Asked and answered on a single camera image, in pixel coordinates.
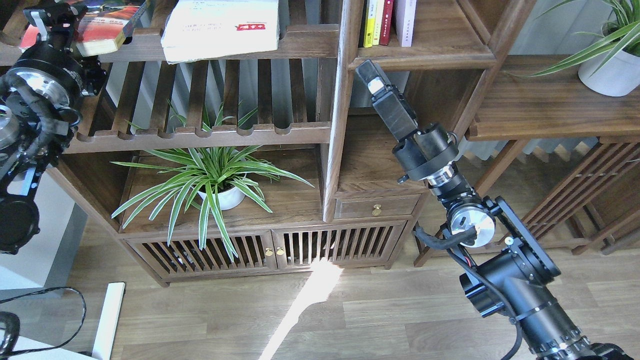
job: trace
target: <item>white flower pot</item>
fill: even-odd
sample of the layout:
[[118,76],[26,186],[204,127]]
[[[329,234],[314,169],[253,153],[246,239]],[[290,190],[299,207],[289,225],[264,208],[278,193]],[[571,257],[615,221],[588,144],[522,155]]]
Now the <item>white flower pot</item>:
[[596,71],[607,53],[580,65],[578,77],[590,89],[607,96],[624,96],[640,85],[640,56],[620,51]]
[[[207,196],[207,194],[204,192],[198,192],[198,194],[203,199]],[[229,190],[218,193],[218,201],[220,202],[221,210],[233,209],[234,207],[240,205],[243,199],[244,193],[235,186]]]

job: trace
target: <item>red label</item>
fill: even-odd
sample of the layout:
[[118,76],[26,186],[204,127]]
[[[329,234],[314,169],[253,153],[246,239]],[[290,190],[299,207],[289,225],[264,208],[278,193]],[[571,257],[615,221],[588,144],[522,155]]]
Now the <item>red label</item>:
[[236,30],[266,30],[266,27],[264,24],[239,24],[236,26]]

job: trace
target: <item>red book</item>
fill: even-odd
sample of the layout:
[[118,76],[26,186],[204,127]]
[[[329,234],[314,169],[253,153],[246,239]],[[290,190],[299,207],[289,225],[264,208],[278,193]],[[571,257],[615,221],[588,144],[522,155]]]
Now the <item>red book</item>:
[[[79,0],[65,0],[68,4]],[[78,25],[76,45],[83,56],[116,51],[133,33],[136,21],[147,9],[148,0],[84,0],[87,14]],[[38,29],[29,25],[22,37],[24,51],[36,42]]]
[[389,45],[391,34],[391,13],[394,9],[394,0],[385,0],[385,8],[382,13],[382,30],[380,31],[380,45]]

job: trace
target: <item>drawer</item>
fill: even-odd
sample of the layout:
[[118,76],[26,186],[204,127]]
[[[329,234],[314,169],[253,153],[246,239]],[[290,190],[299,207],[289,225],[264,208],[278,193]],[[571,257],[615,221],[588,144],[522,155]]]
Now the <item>drawer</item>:
[[335,218],[387,217],[409,215],[418,203],[420,195],[390,197],[363,197],[360,199],[337,199]]

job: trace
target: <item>robotic arm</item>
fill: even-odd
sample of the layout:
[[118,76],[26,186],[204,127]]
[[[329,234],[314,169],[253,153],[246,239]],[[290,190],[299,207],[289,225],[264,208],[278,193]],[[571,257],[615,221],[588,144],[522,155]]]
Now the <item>robotic arm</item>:
[[[455,136],[440,124],[419,129],[413,110],[370,60],[358,66],[356,73],[372,94],[373,107],[398,141],[392,152],[406,173],[398,182],[426,181],[447,212],[444,238],[429,235],[420,227],[416,228],[416,237],[428,247],[447,250],[465,269],[460,283],[482,317],[500,313],[516,326],[516,343],[504,358],[515,355],[524,337],[539,360],[632,360],[616,345],[590,344],[581,335],[546,287],[560,270],[504,199],[481,199],[458,172]],[[496,220],[509,231],[506,247],[478,265],[467,248],[489,243]]]
[[[81,95],[96,95],[104,84],[97,57],[81,57],[75,45],[86,9],[55,0],[24,9],[39,35],[0,78],[0,253],[16,254],[39,232],[33,199],[40,177],[73,139]],[[23,176],[21,193],[9,194],[9,184]]]

